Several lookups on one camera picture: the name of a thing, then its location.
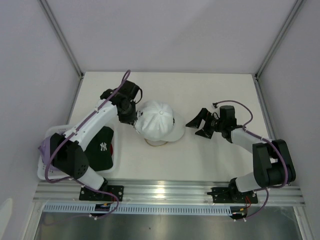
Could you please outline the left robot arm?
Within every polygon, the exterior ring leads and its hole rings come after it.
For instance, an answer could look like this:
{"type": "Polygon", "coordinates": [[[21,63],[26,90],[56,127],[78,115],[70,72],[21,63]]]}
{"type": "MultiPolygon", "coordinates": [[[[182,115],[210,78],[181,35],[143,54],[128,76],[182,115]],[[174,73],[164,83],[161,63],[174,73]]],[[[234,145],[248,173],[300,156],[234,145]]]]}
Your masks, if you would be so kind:
{"type": "Polygon", "coordinates": [[[77,125],[64,133],[47,137],[38,148],[45,164],[45,180],[54,184],[48,172],[54,167],[90,190],[96,200],[107,197],[107,180],[93,170],[85,154],[86,148],[98,132],[111,120],[133,125],[137,120],[135,97],[142,89],[128,80],[127,71],[120,85],[102,93],[97,106],[77,125]]]}

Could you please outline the dark green baseball cap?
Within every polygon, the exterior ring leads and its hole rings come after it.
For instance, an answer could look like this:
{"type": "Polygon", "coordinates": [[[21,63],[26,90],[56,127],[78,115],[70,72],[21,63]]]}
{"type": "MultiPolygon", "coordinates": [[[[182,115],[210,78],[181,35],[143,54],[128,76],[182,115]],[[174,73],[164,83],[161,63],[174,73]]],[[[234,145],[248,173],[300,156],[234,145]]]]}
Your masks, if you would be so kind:
{"type": "Polygon", "coordinates": [[[114,136],[114,131],[104,126],[90,141],[84,151],[89,166],[94,171],[108,170],[113,166],[112,156],[109,147],[114,136]]]}

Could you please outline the white baseball cap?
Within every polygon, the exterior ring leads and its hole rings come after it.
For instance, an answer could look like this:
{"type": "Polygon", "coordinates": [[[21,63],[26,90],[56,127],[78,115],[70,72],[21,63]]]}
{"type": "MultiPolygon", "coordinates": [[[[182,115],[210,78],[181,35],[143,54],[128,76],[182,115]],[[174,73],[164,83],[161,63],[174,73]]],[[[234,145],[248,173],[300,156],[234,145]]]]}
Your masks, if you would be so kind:
{"type": "Polygon", "coordinates": [[[136,112],[135,130],[152,142],[176,142],[185,134],[186,121],[173,108],[161,101],[149,100],[136,112]]]}

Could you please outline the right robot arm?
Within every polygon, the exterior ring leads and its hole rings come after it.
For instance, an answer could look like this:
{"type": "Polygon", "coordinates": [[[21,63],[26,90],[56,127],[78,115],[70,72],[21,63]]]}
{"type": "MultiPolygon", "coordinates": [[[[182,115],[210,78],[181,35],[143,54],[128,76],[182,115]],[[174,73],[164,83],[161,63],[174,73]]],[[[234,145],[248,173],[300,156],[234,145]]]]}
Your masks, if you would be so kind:
{"type": "Polygon", "coordinates": [[[211,139],[220,133],[229,143],[252,154],[253,171],[230,180],[227,187],[213,187],[209,195],[214,203],[258,202],[256,191],[282,188],[296,180],[296,171],[287,143],[283,139],[268,139],[237,123],[232,105],[213,105],[216,111],[202,108],[186,127],[197,129],[197,136],[211,139]]]}

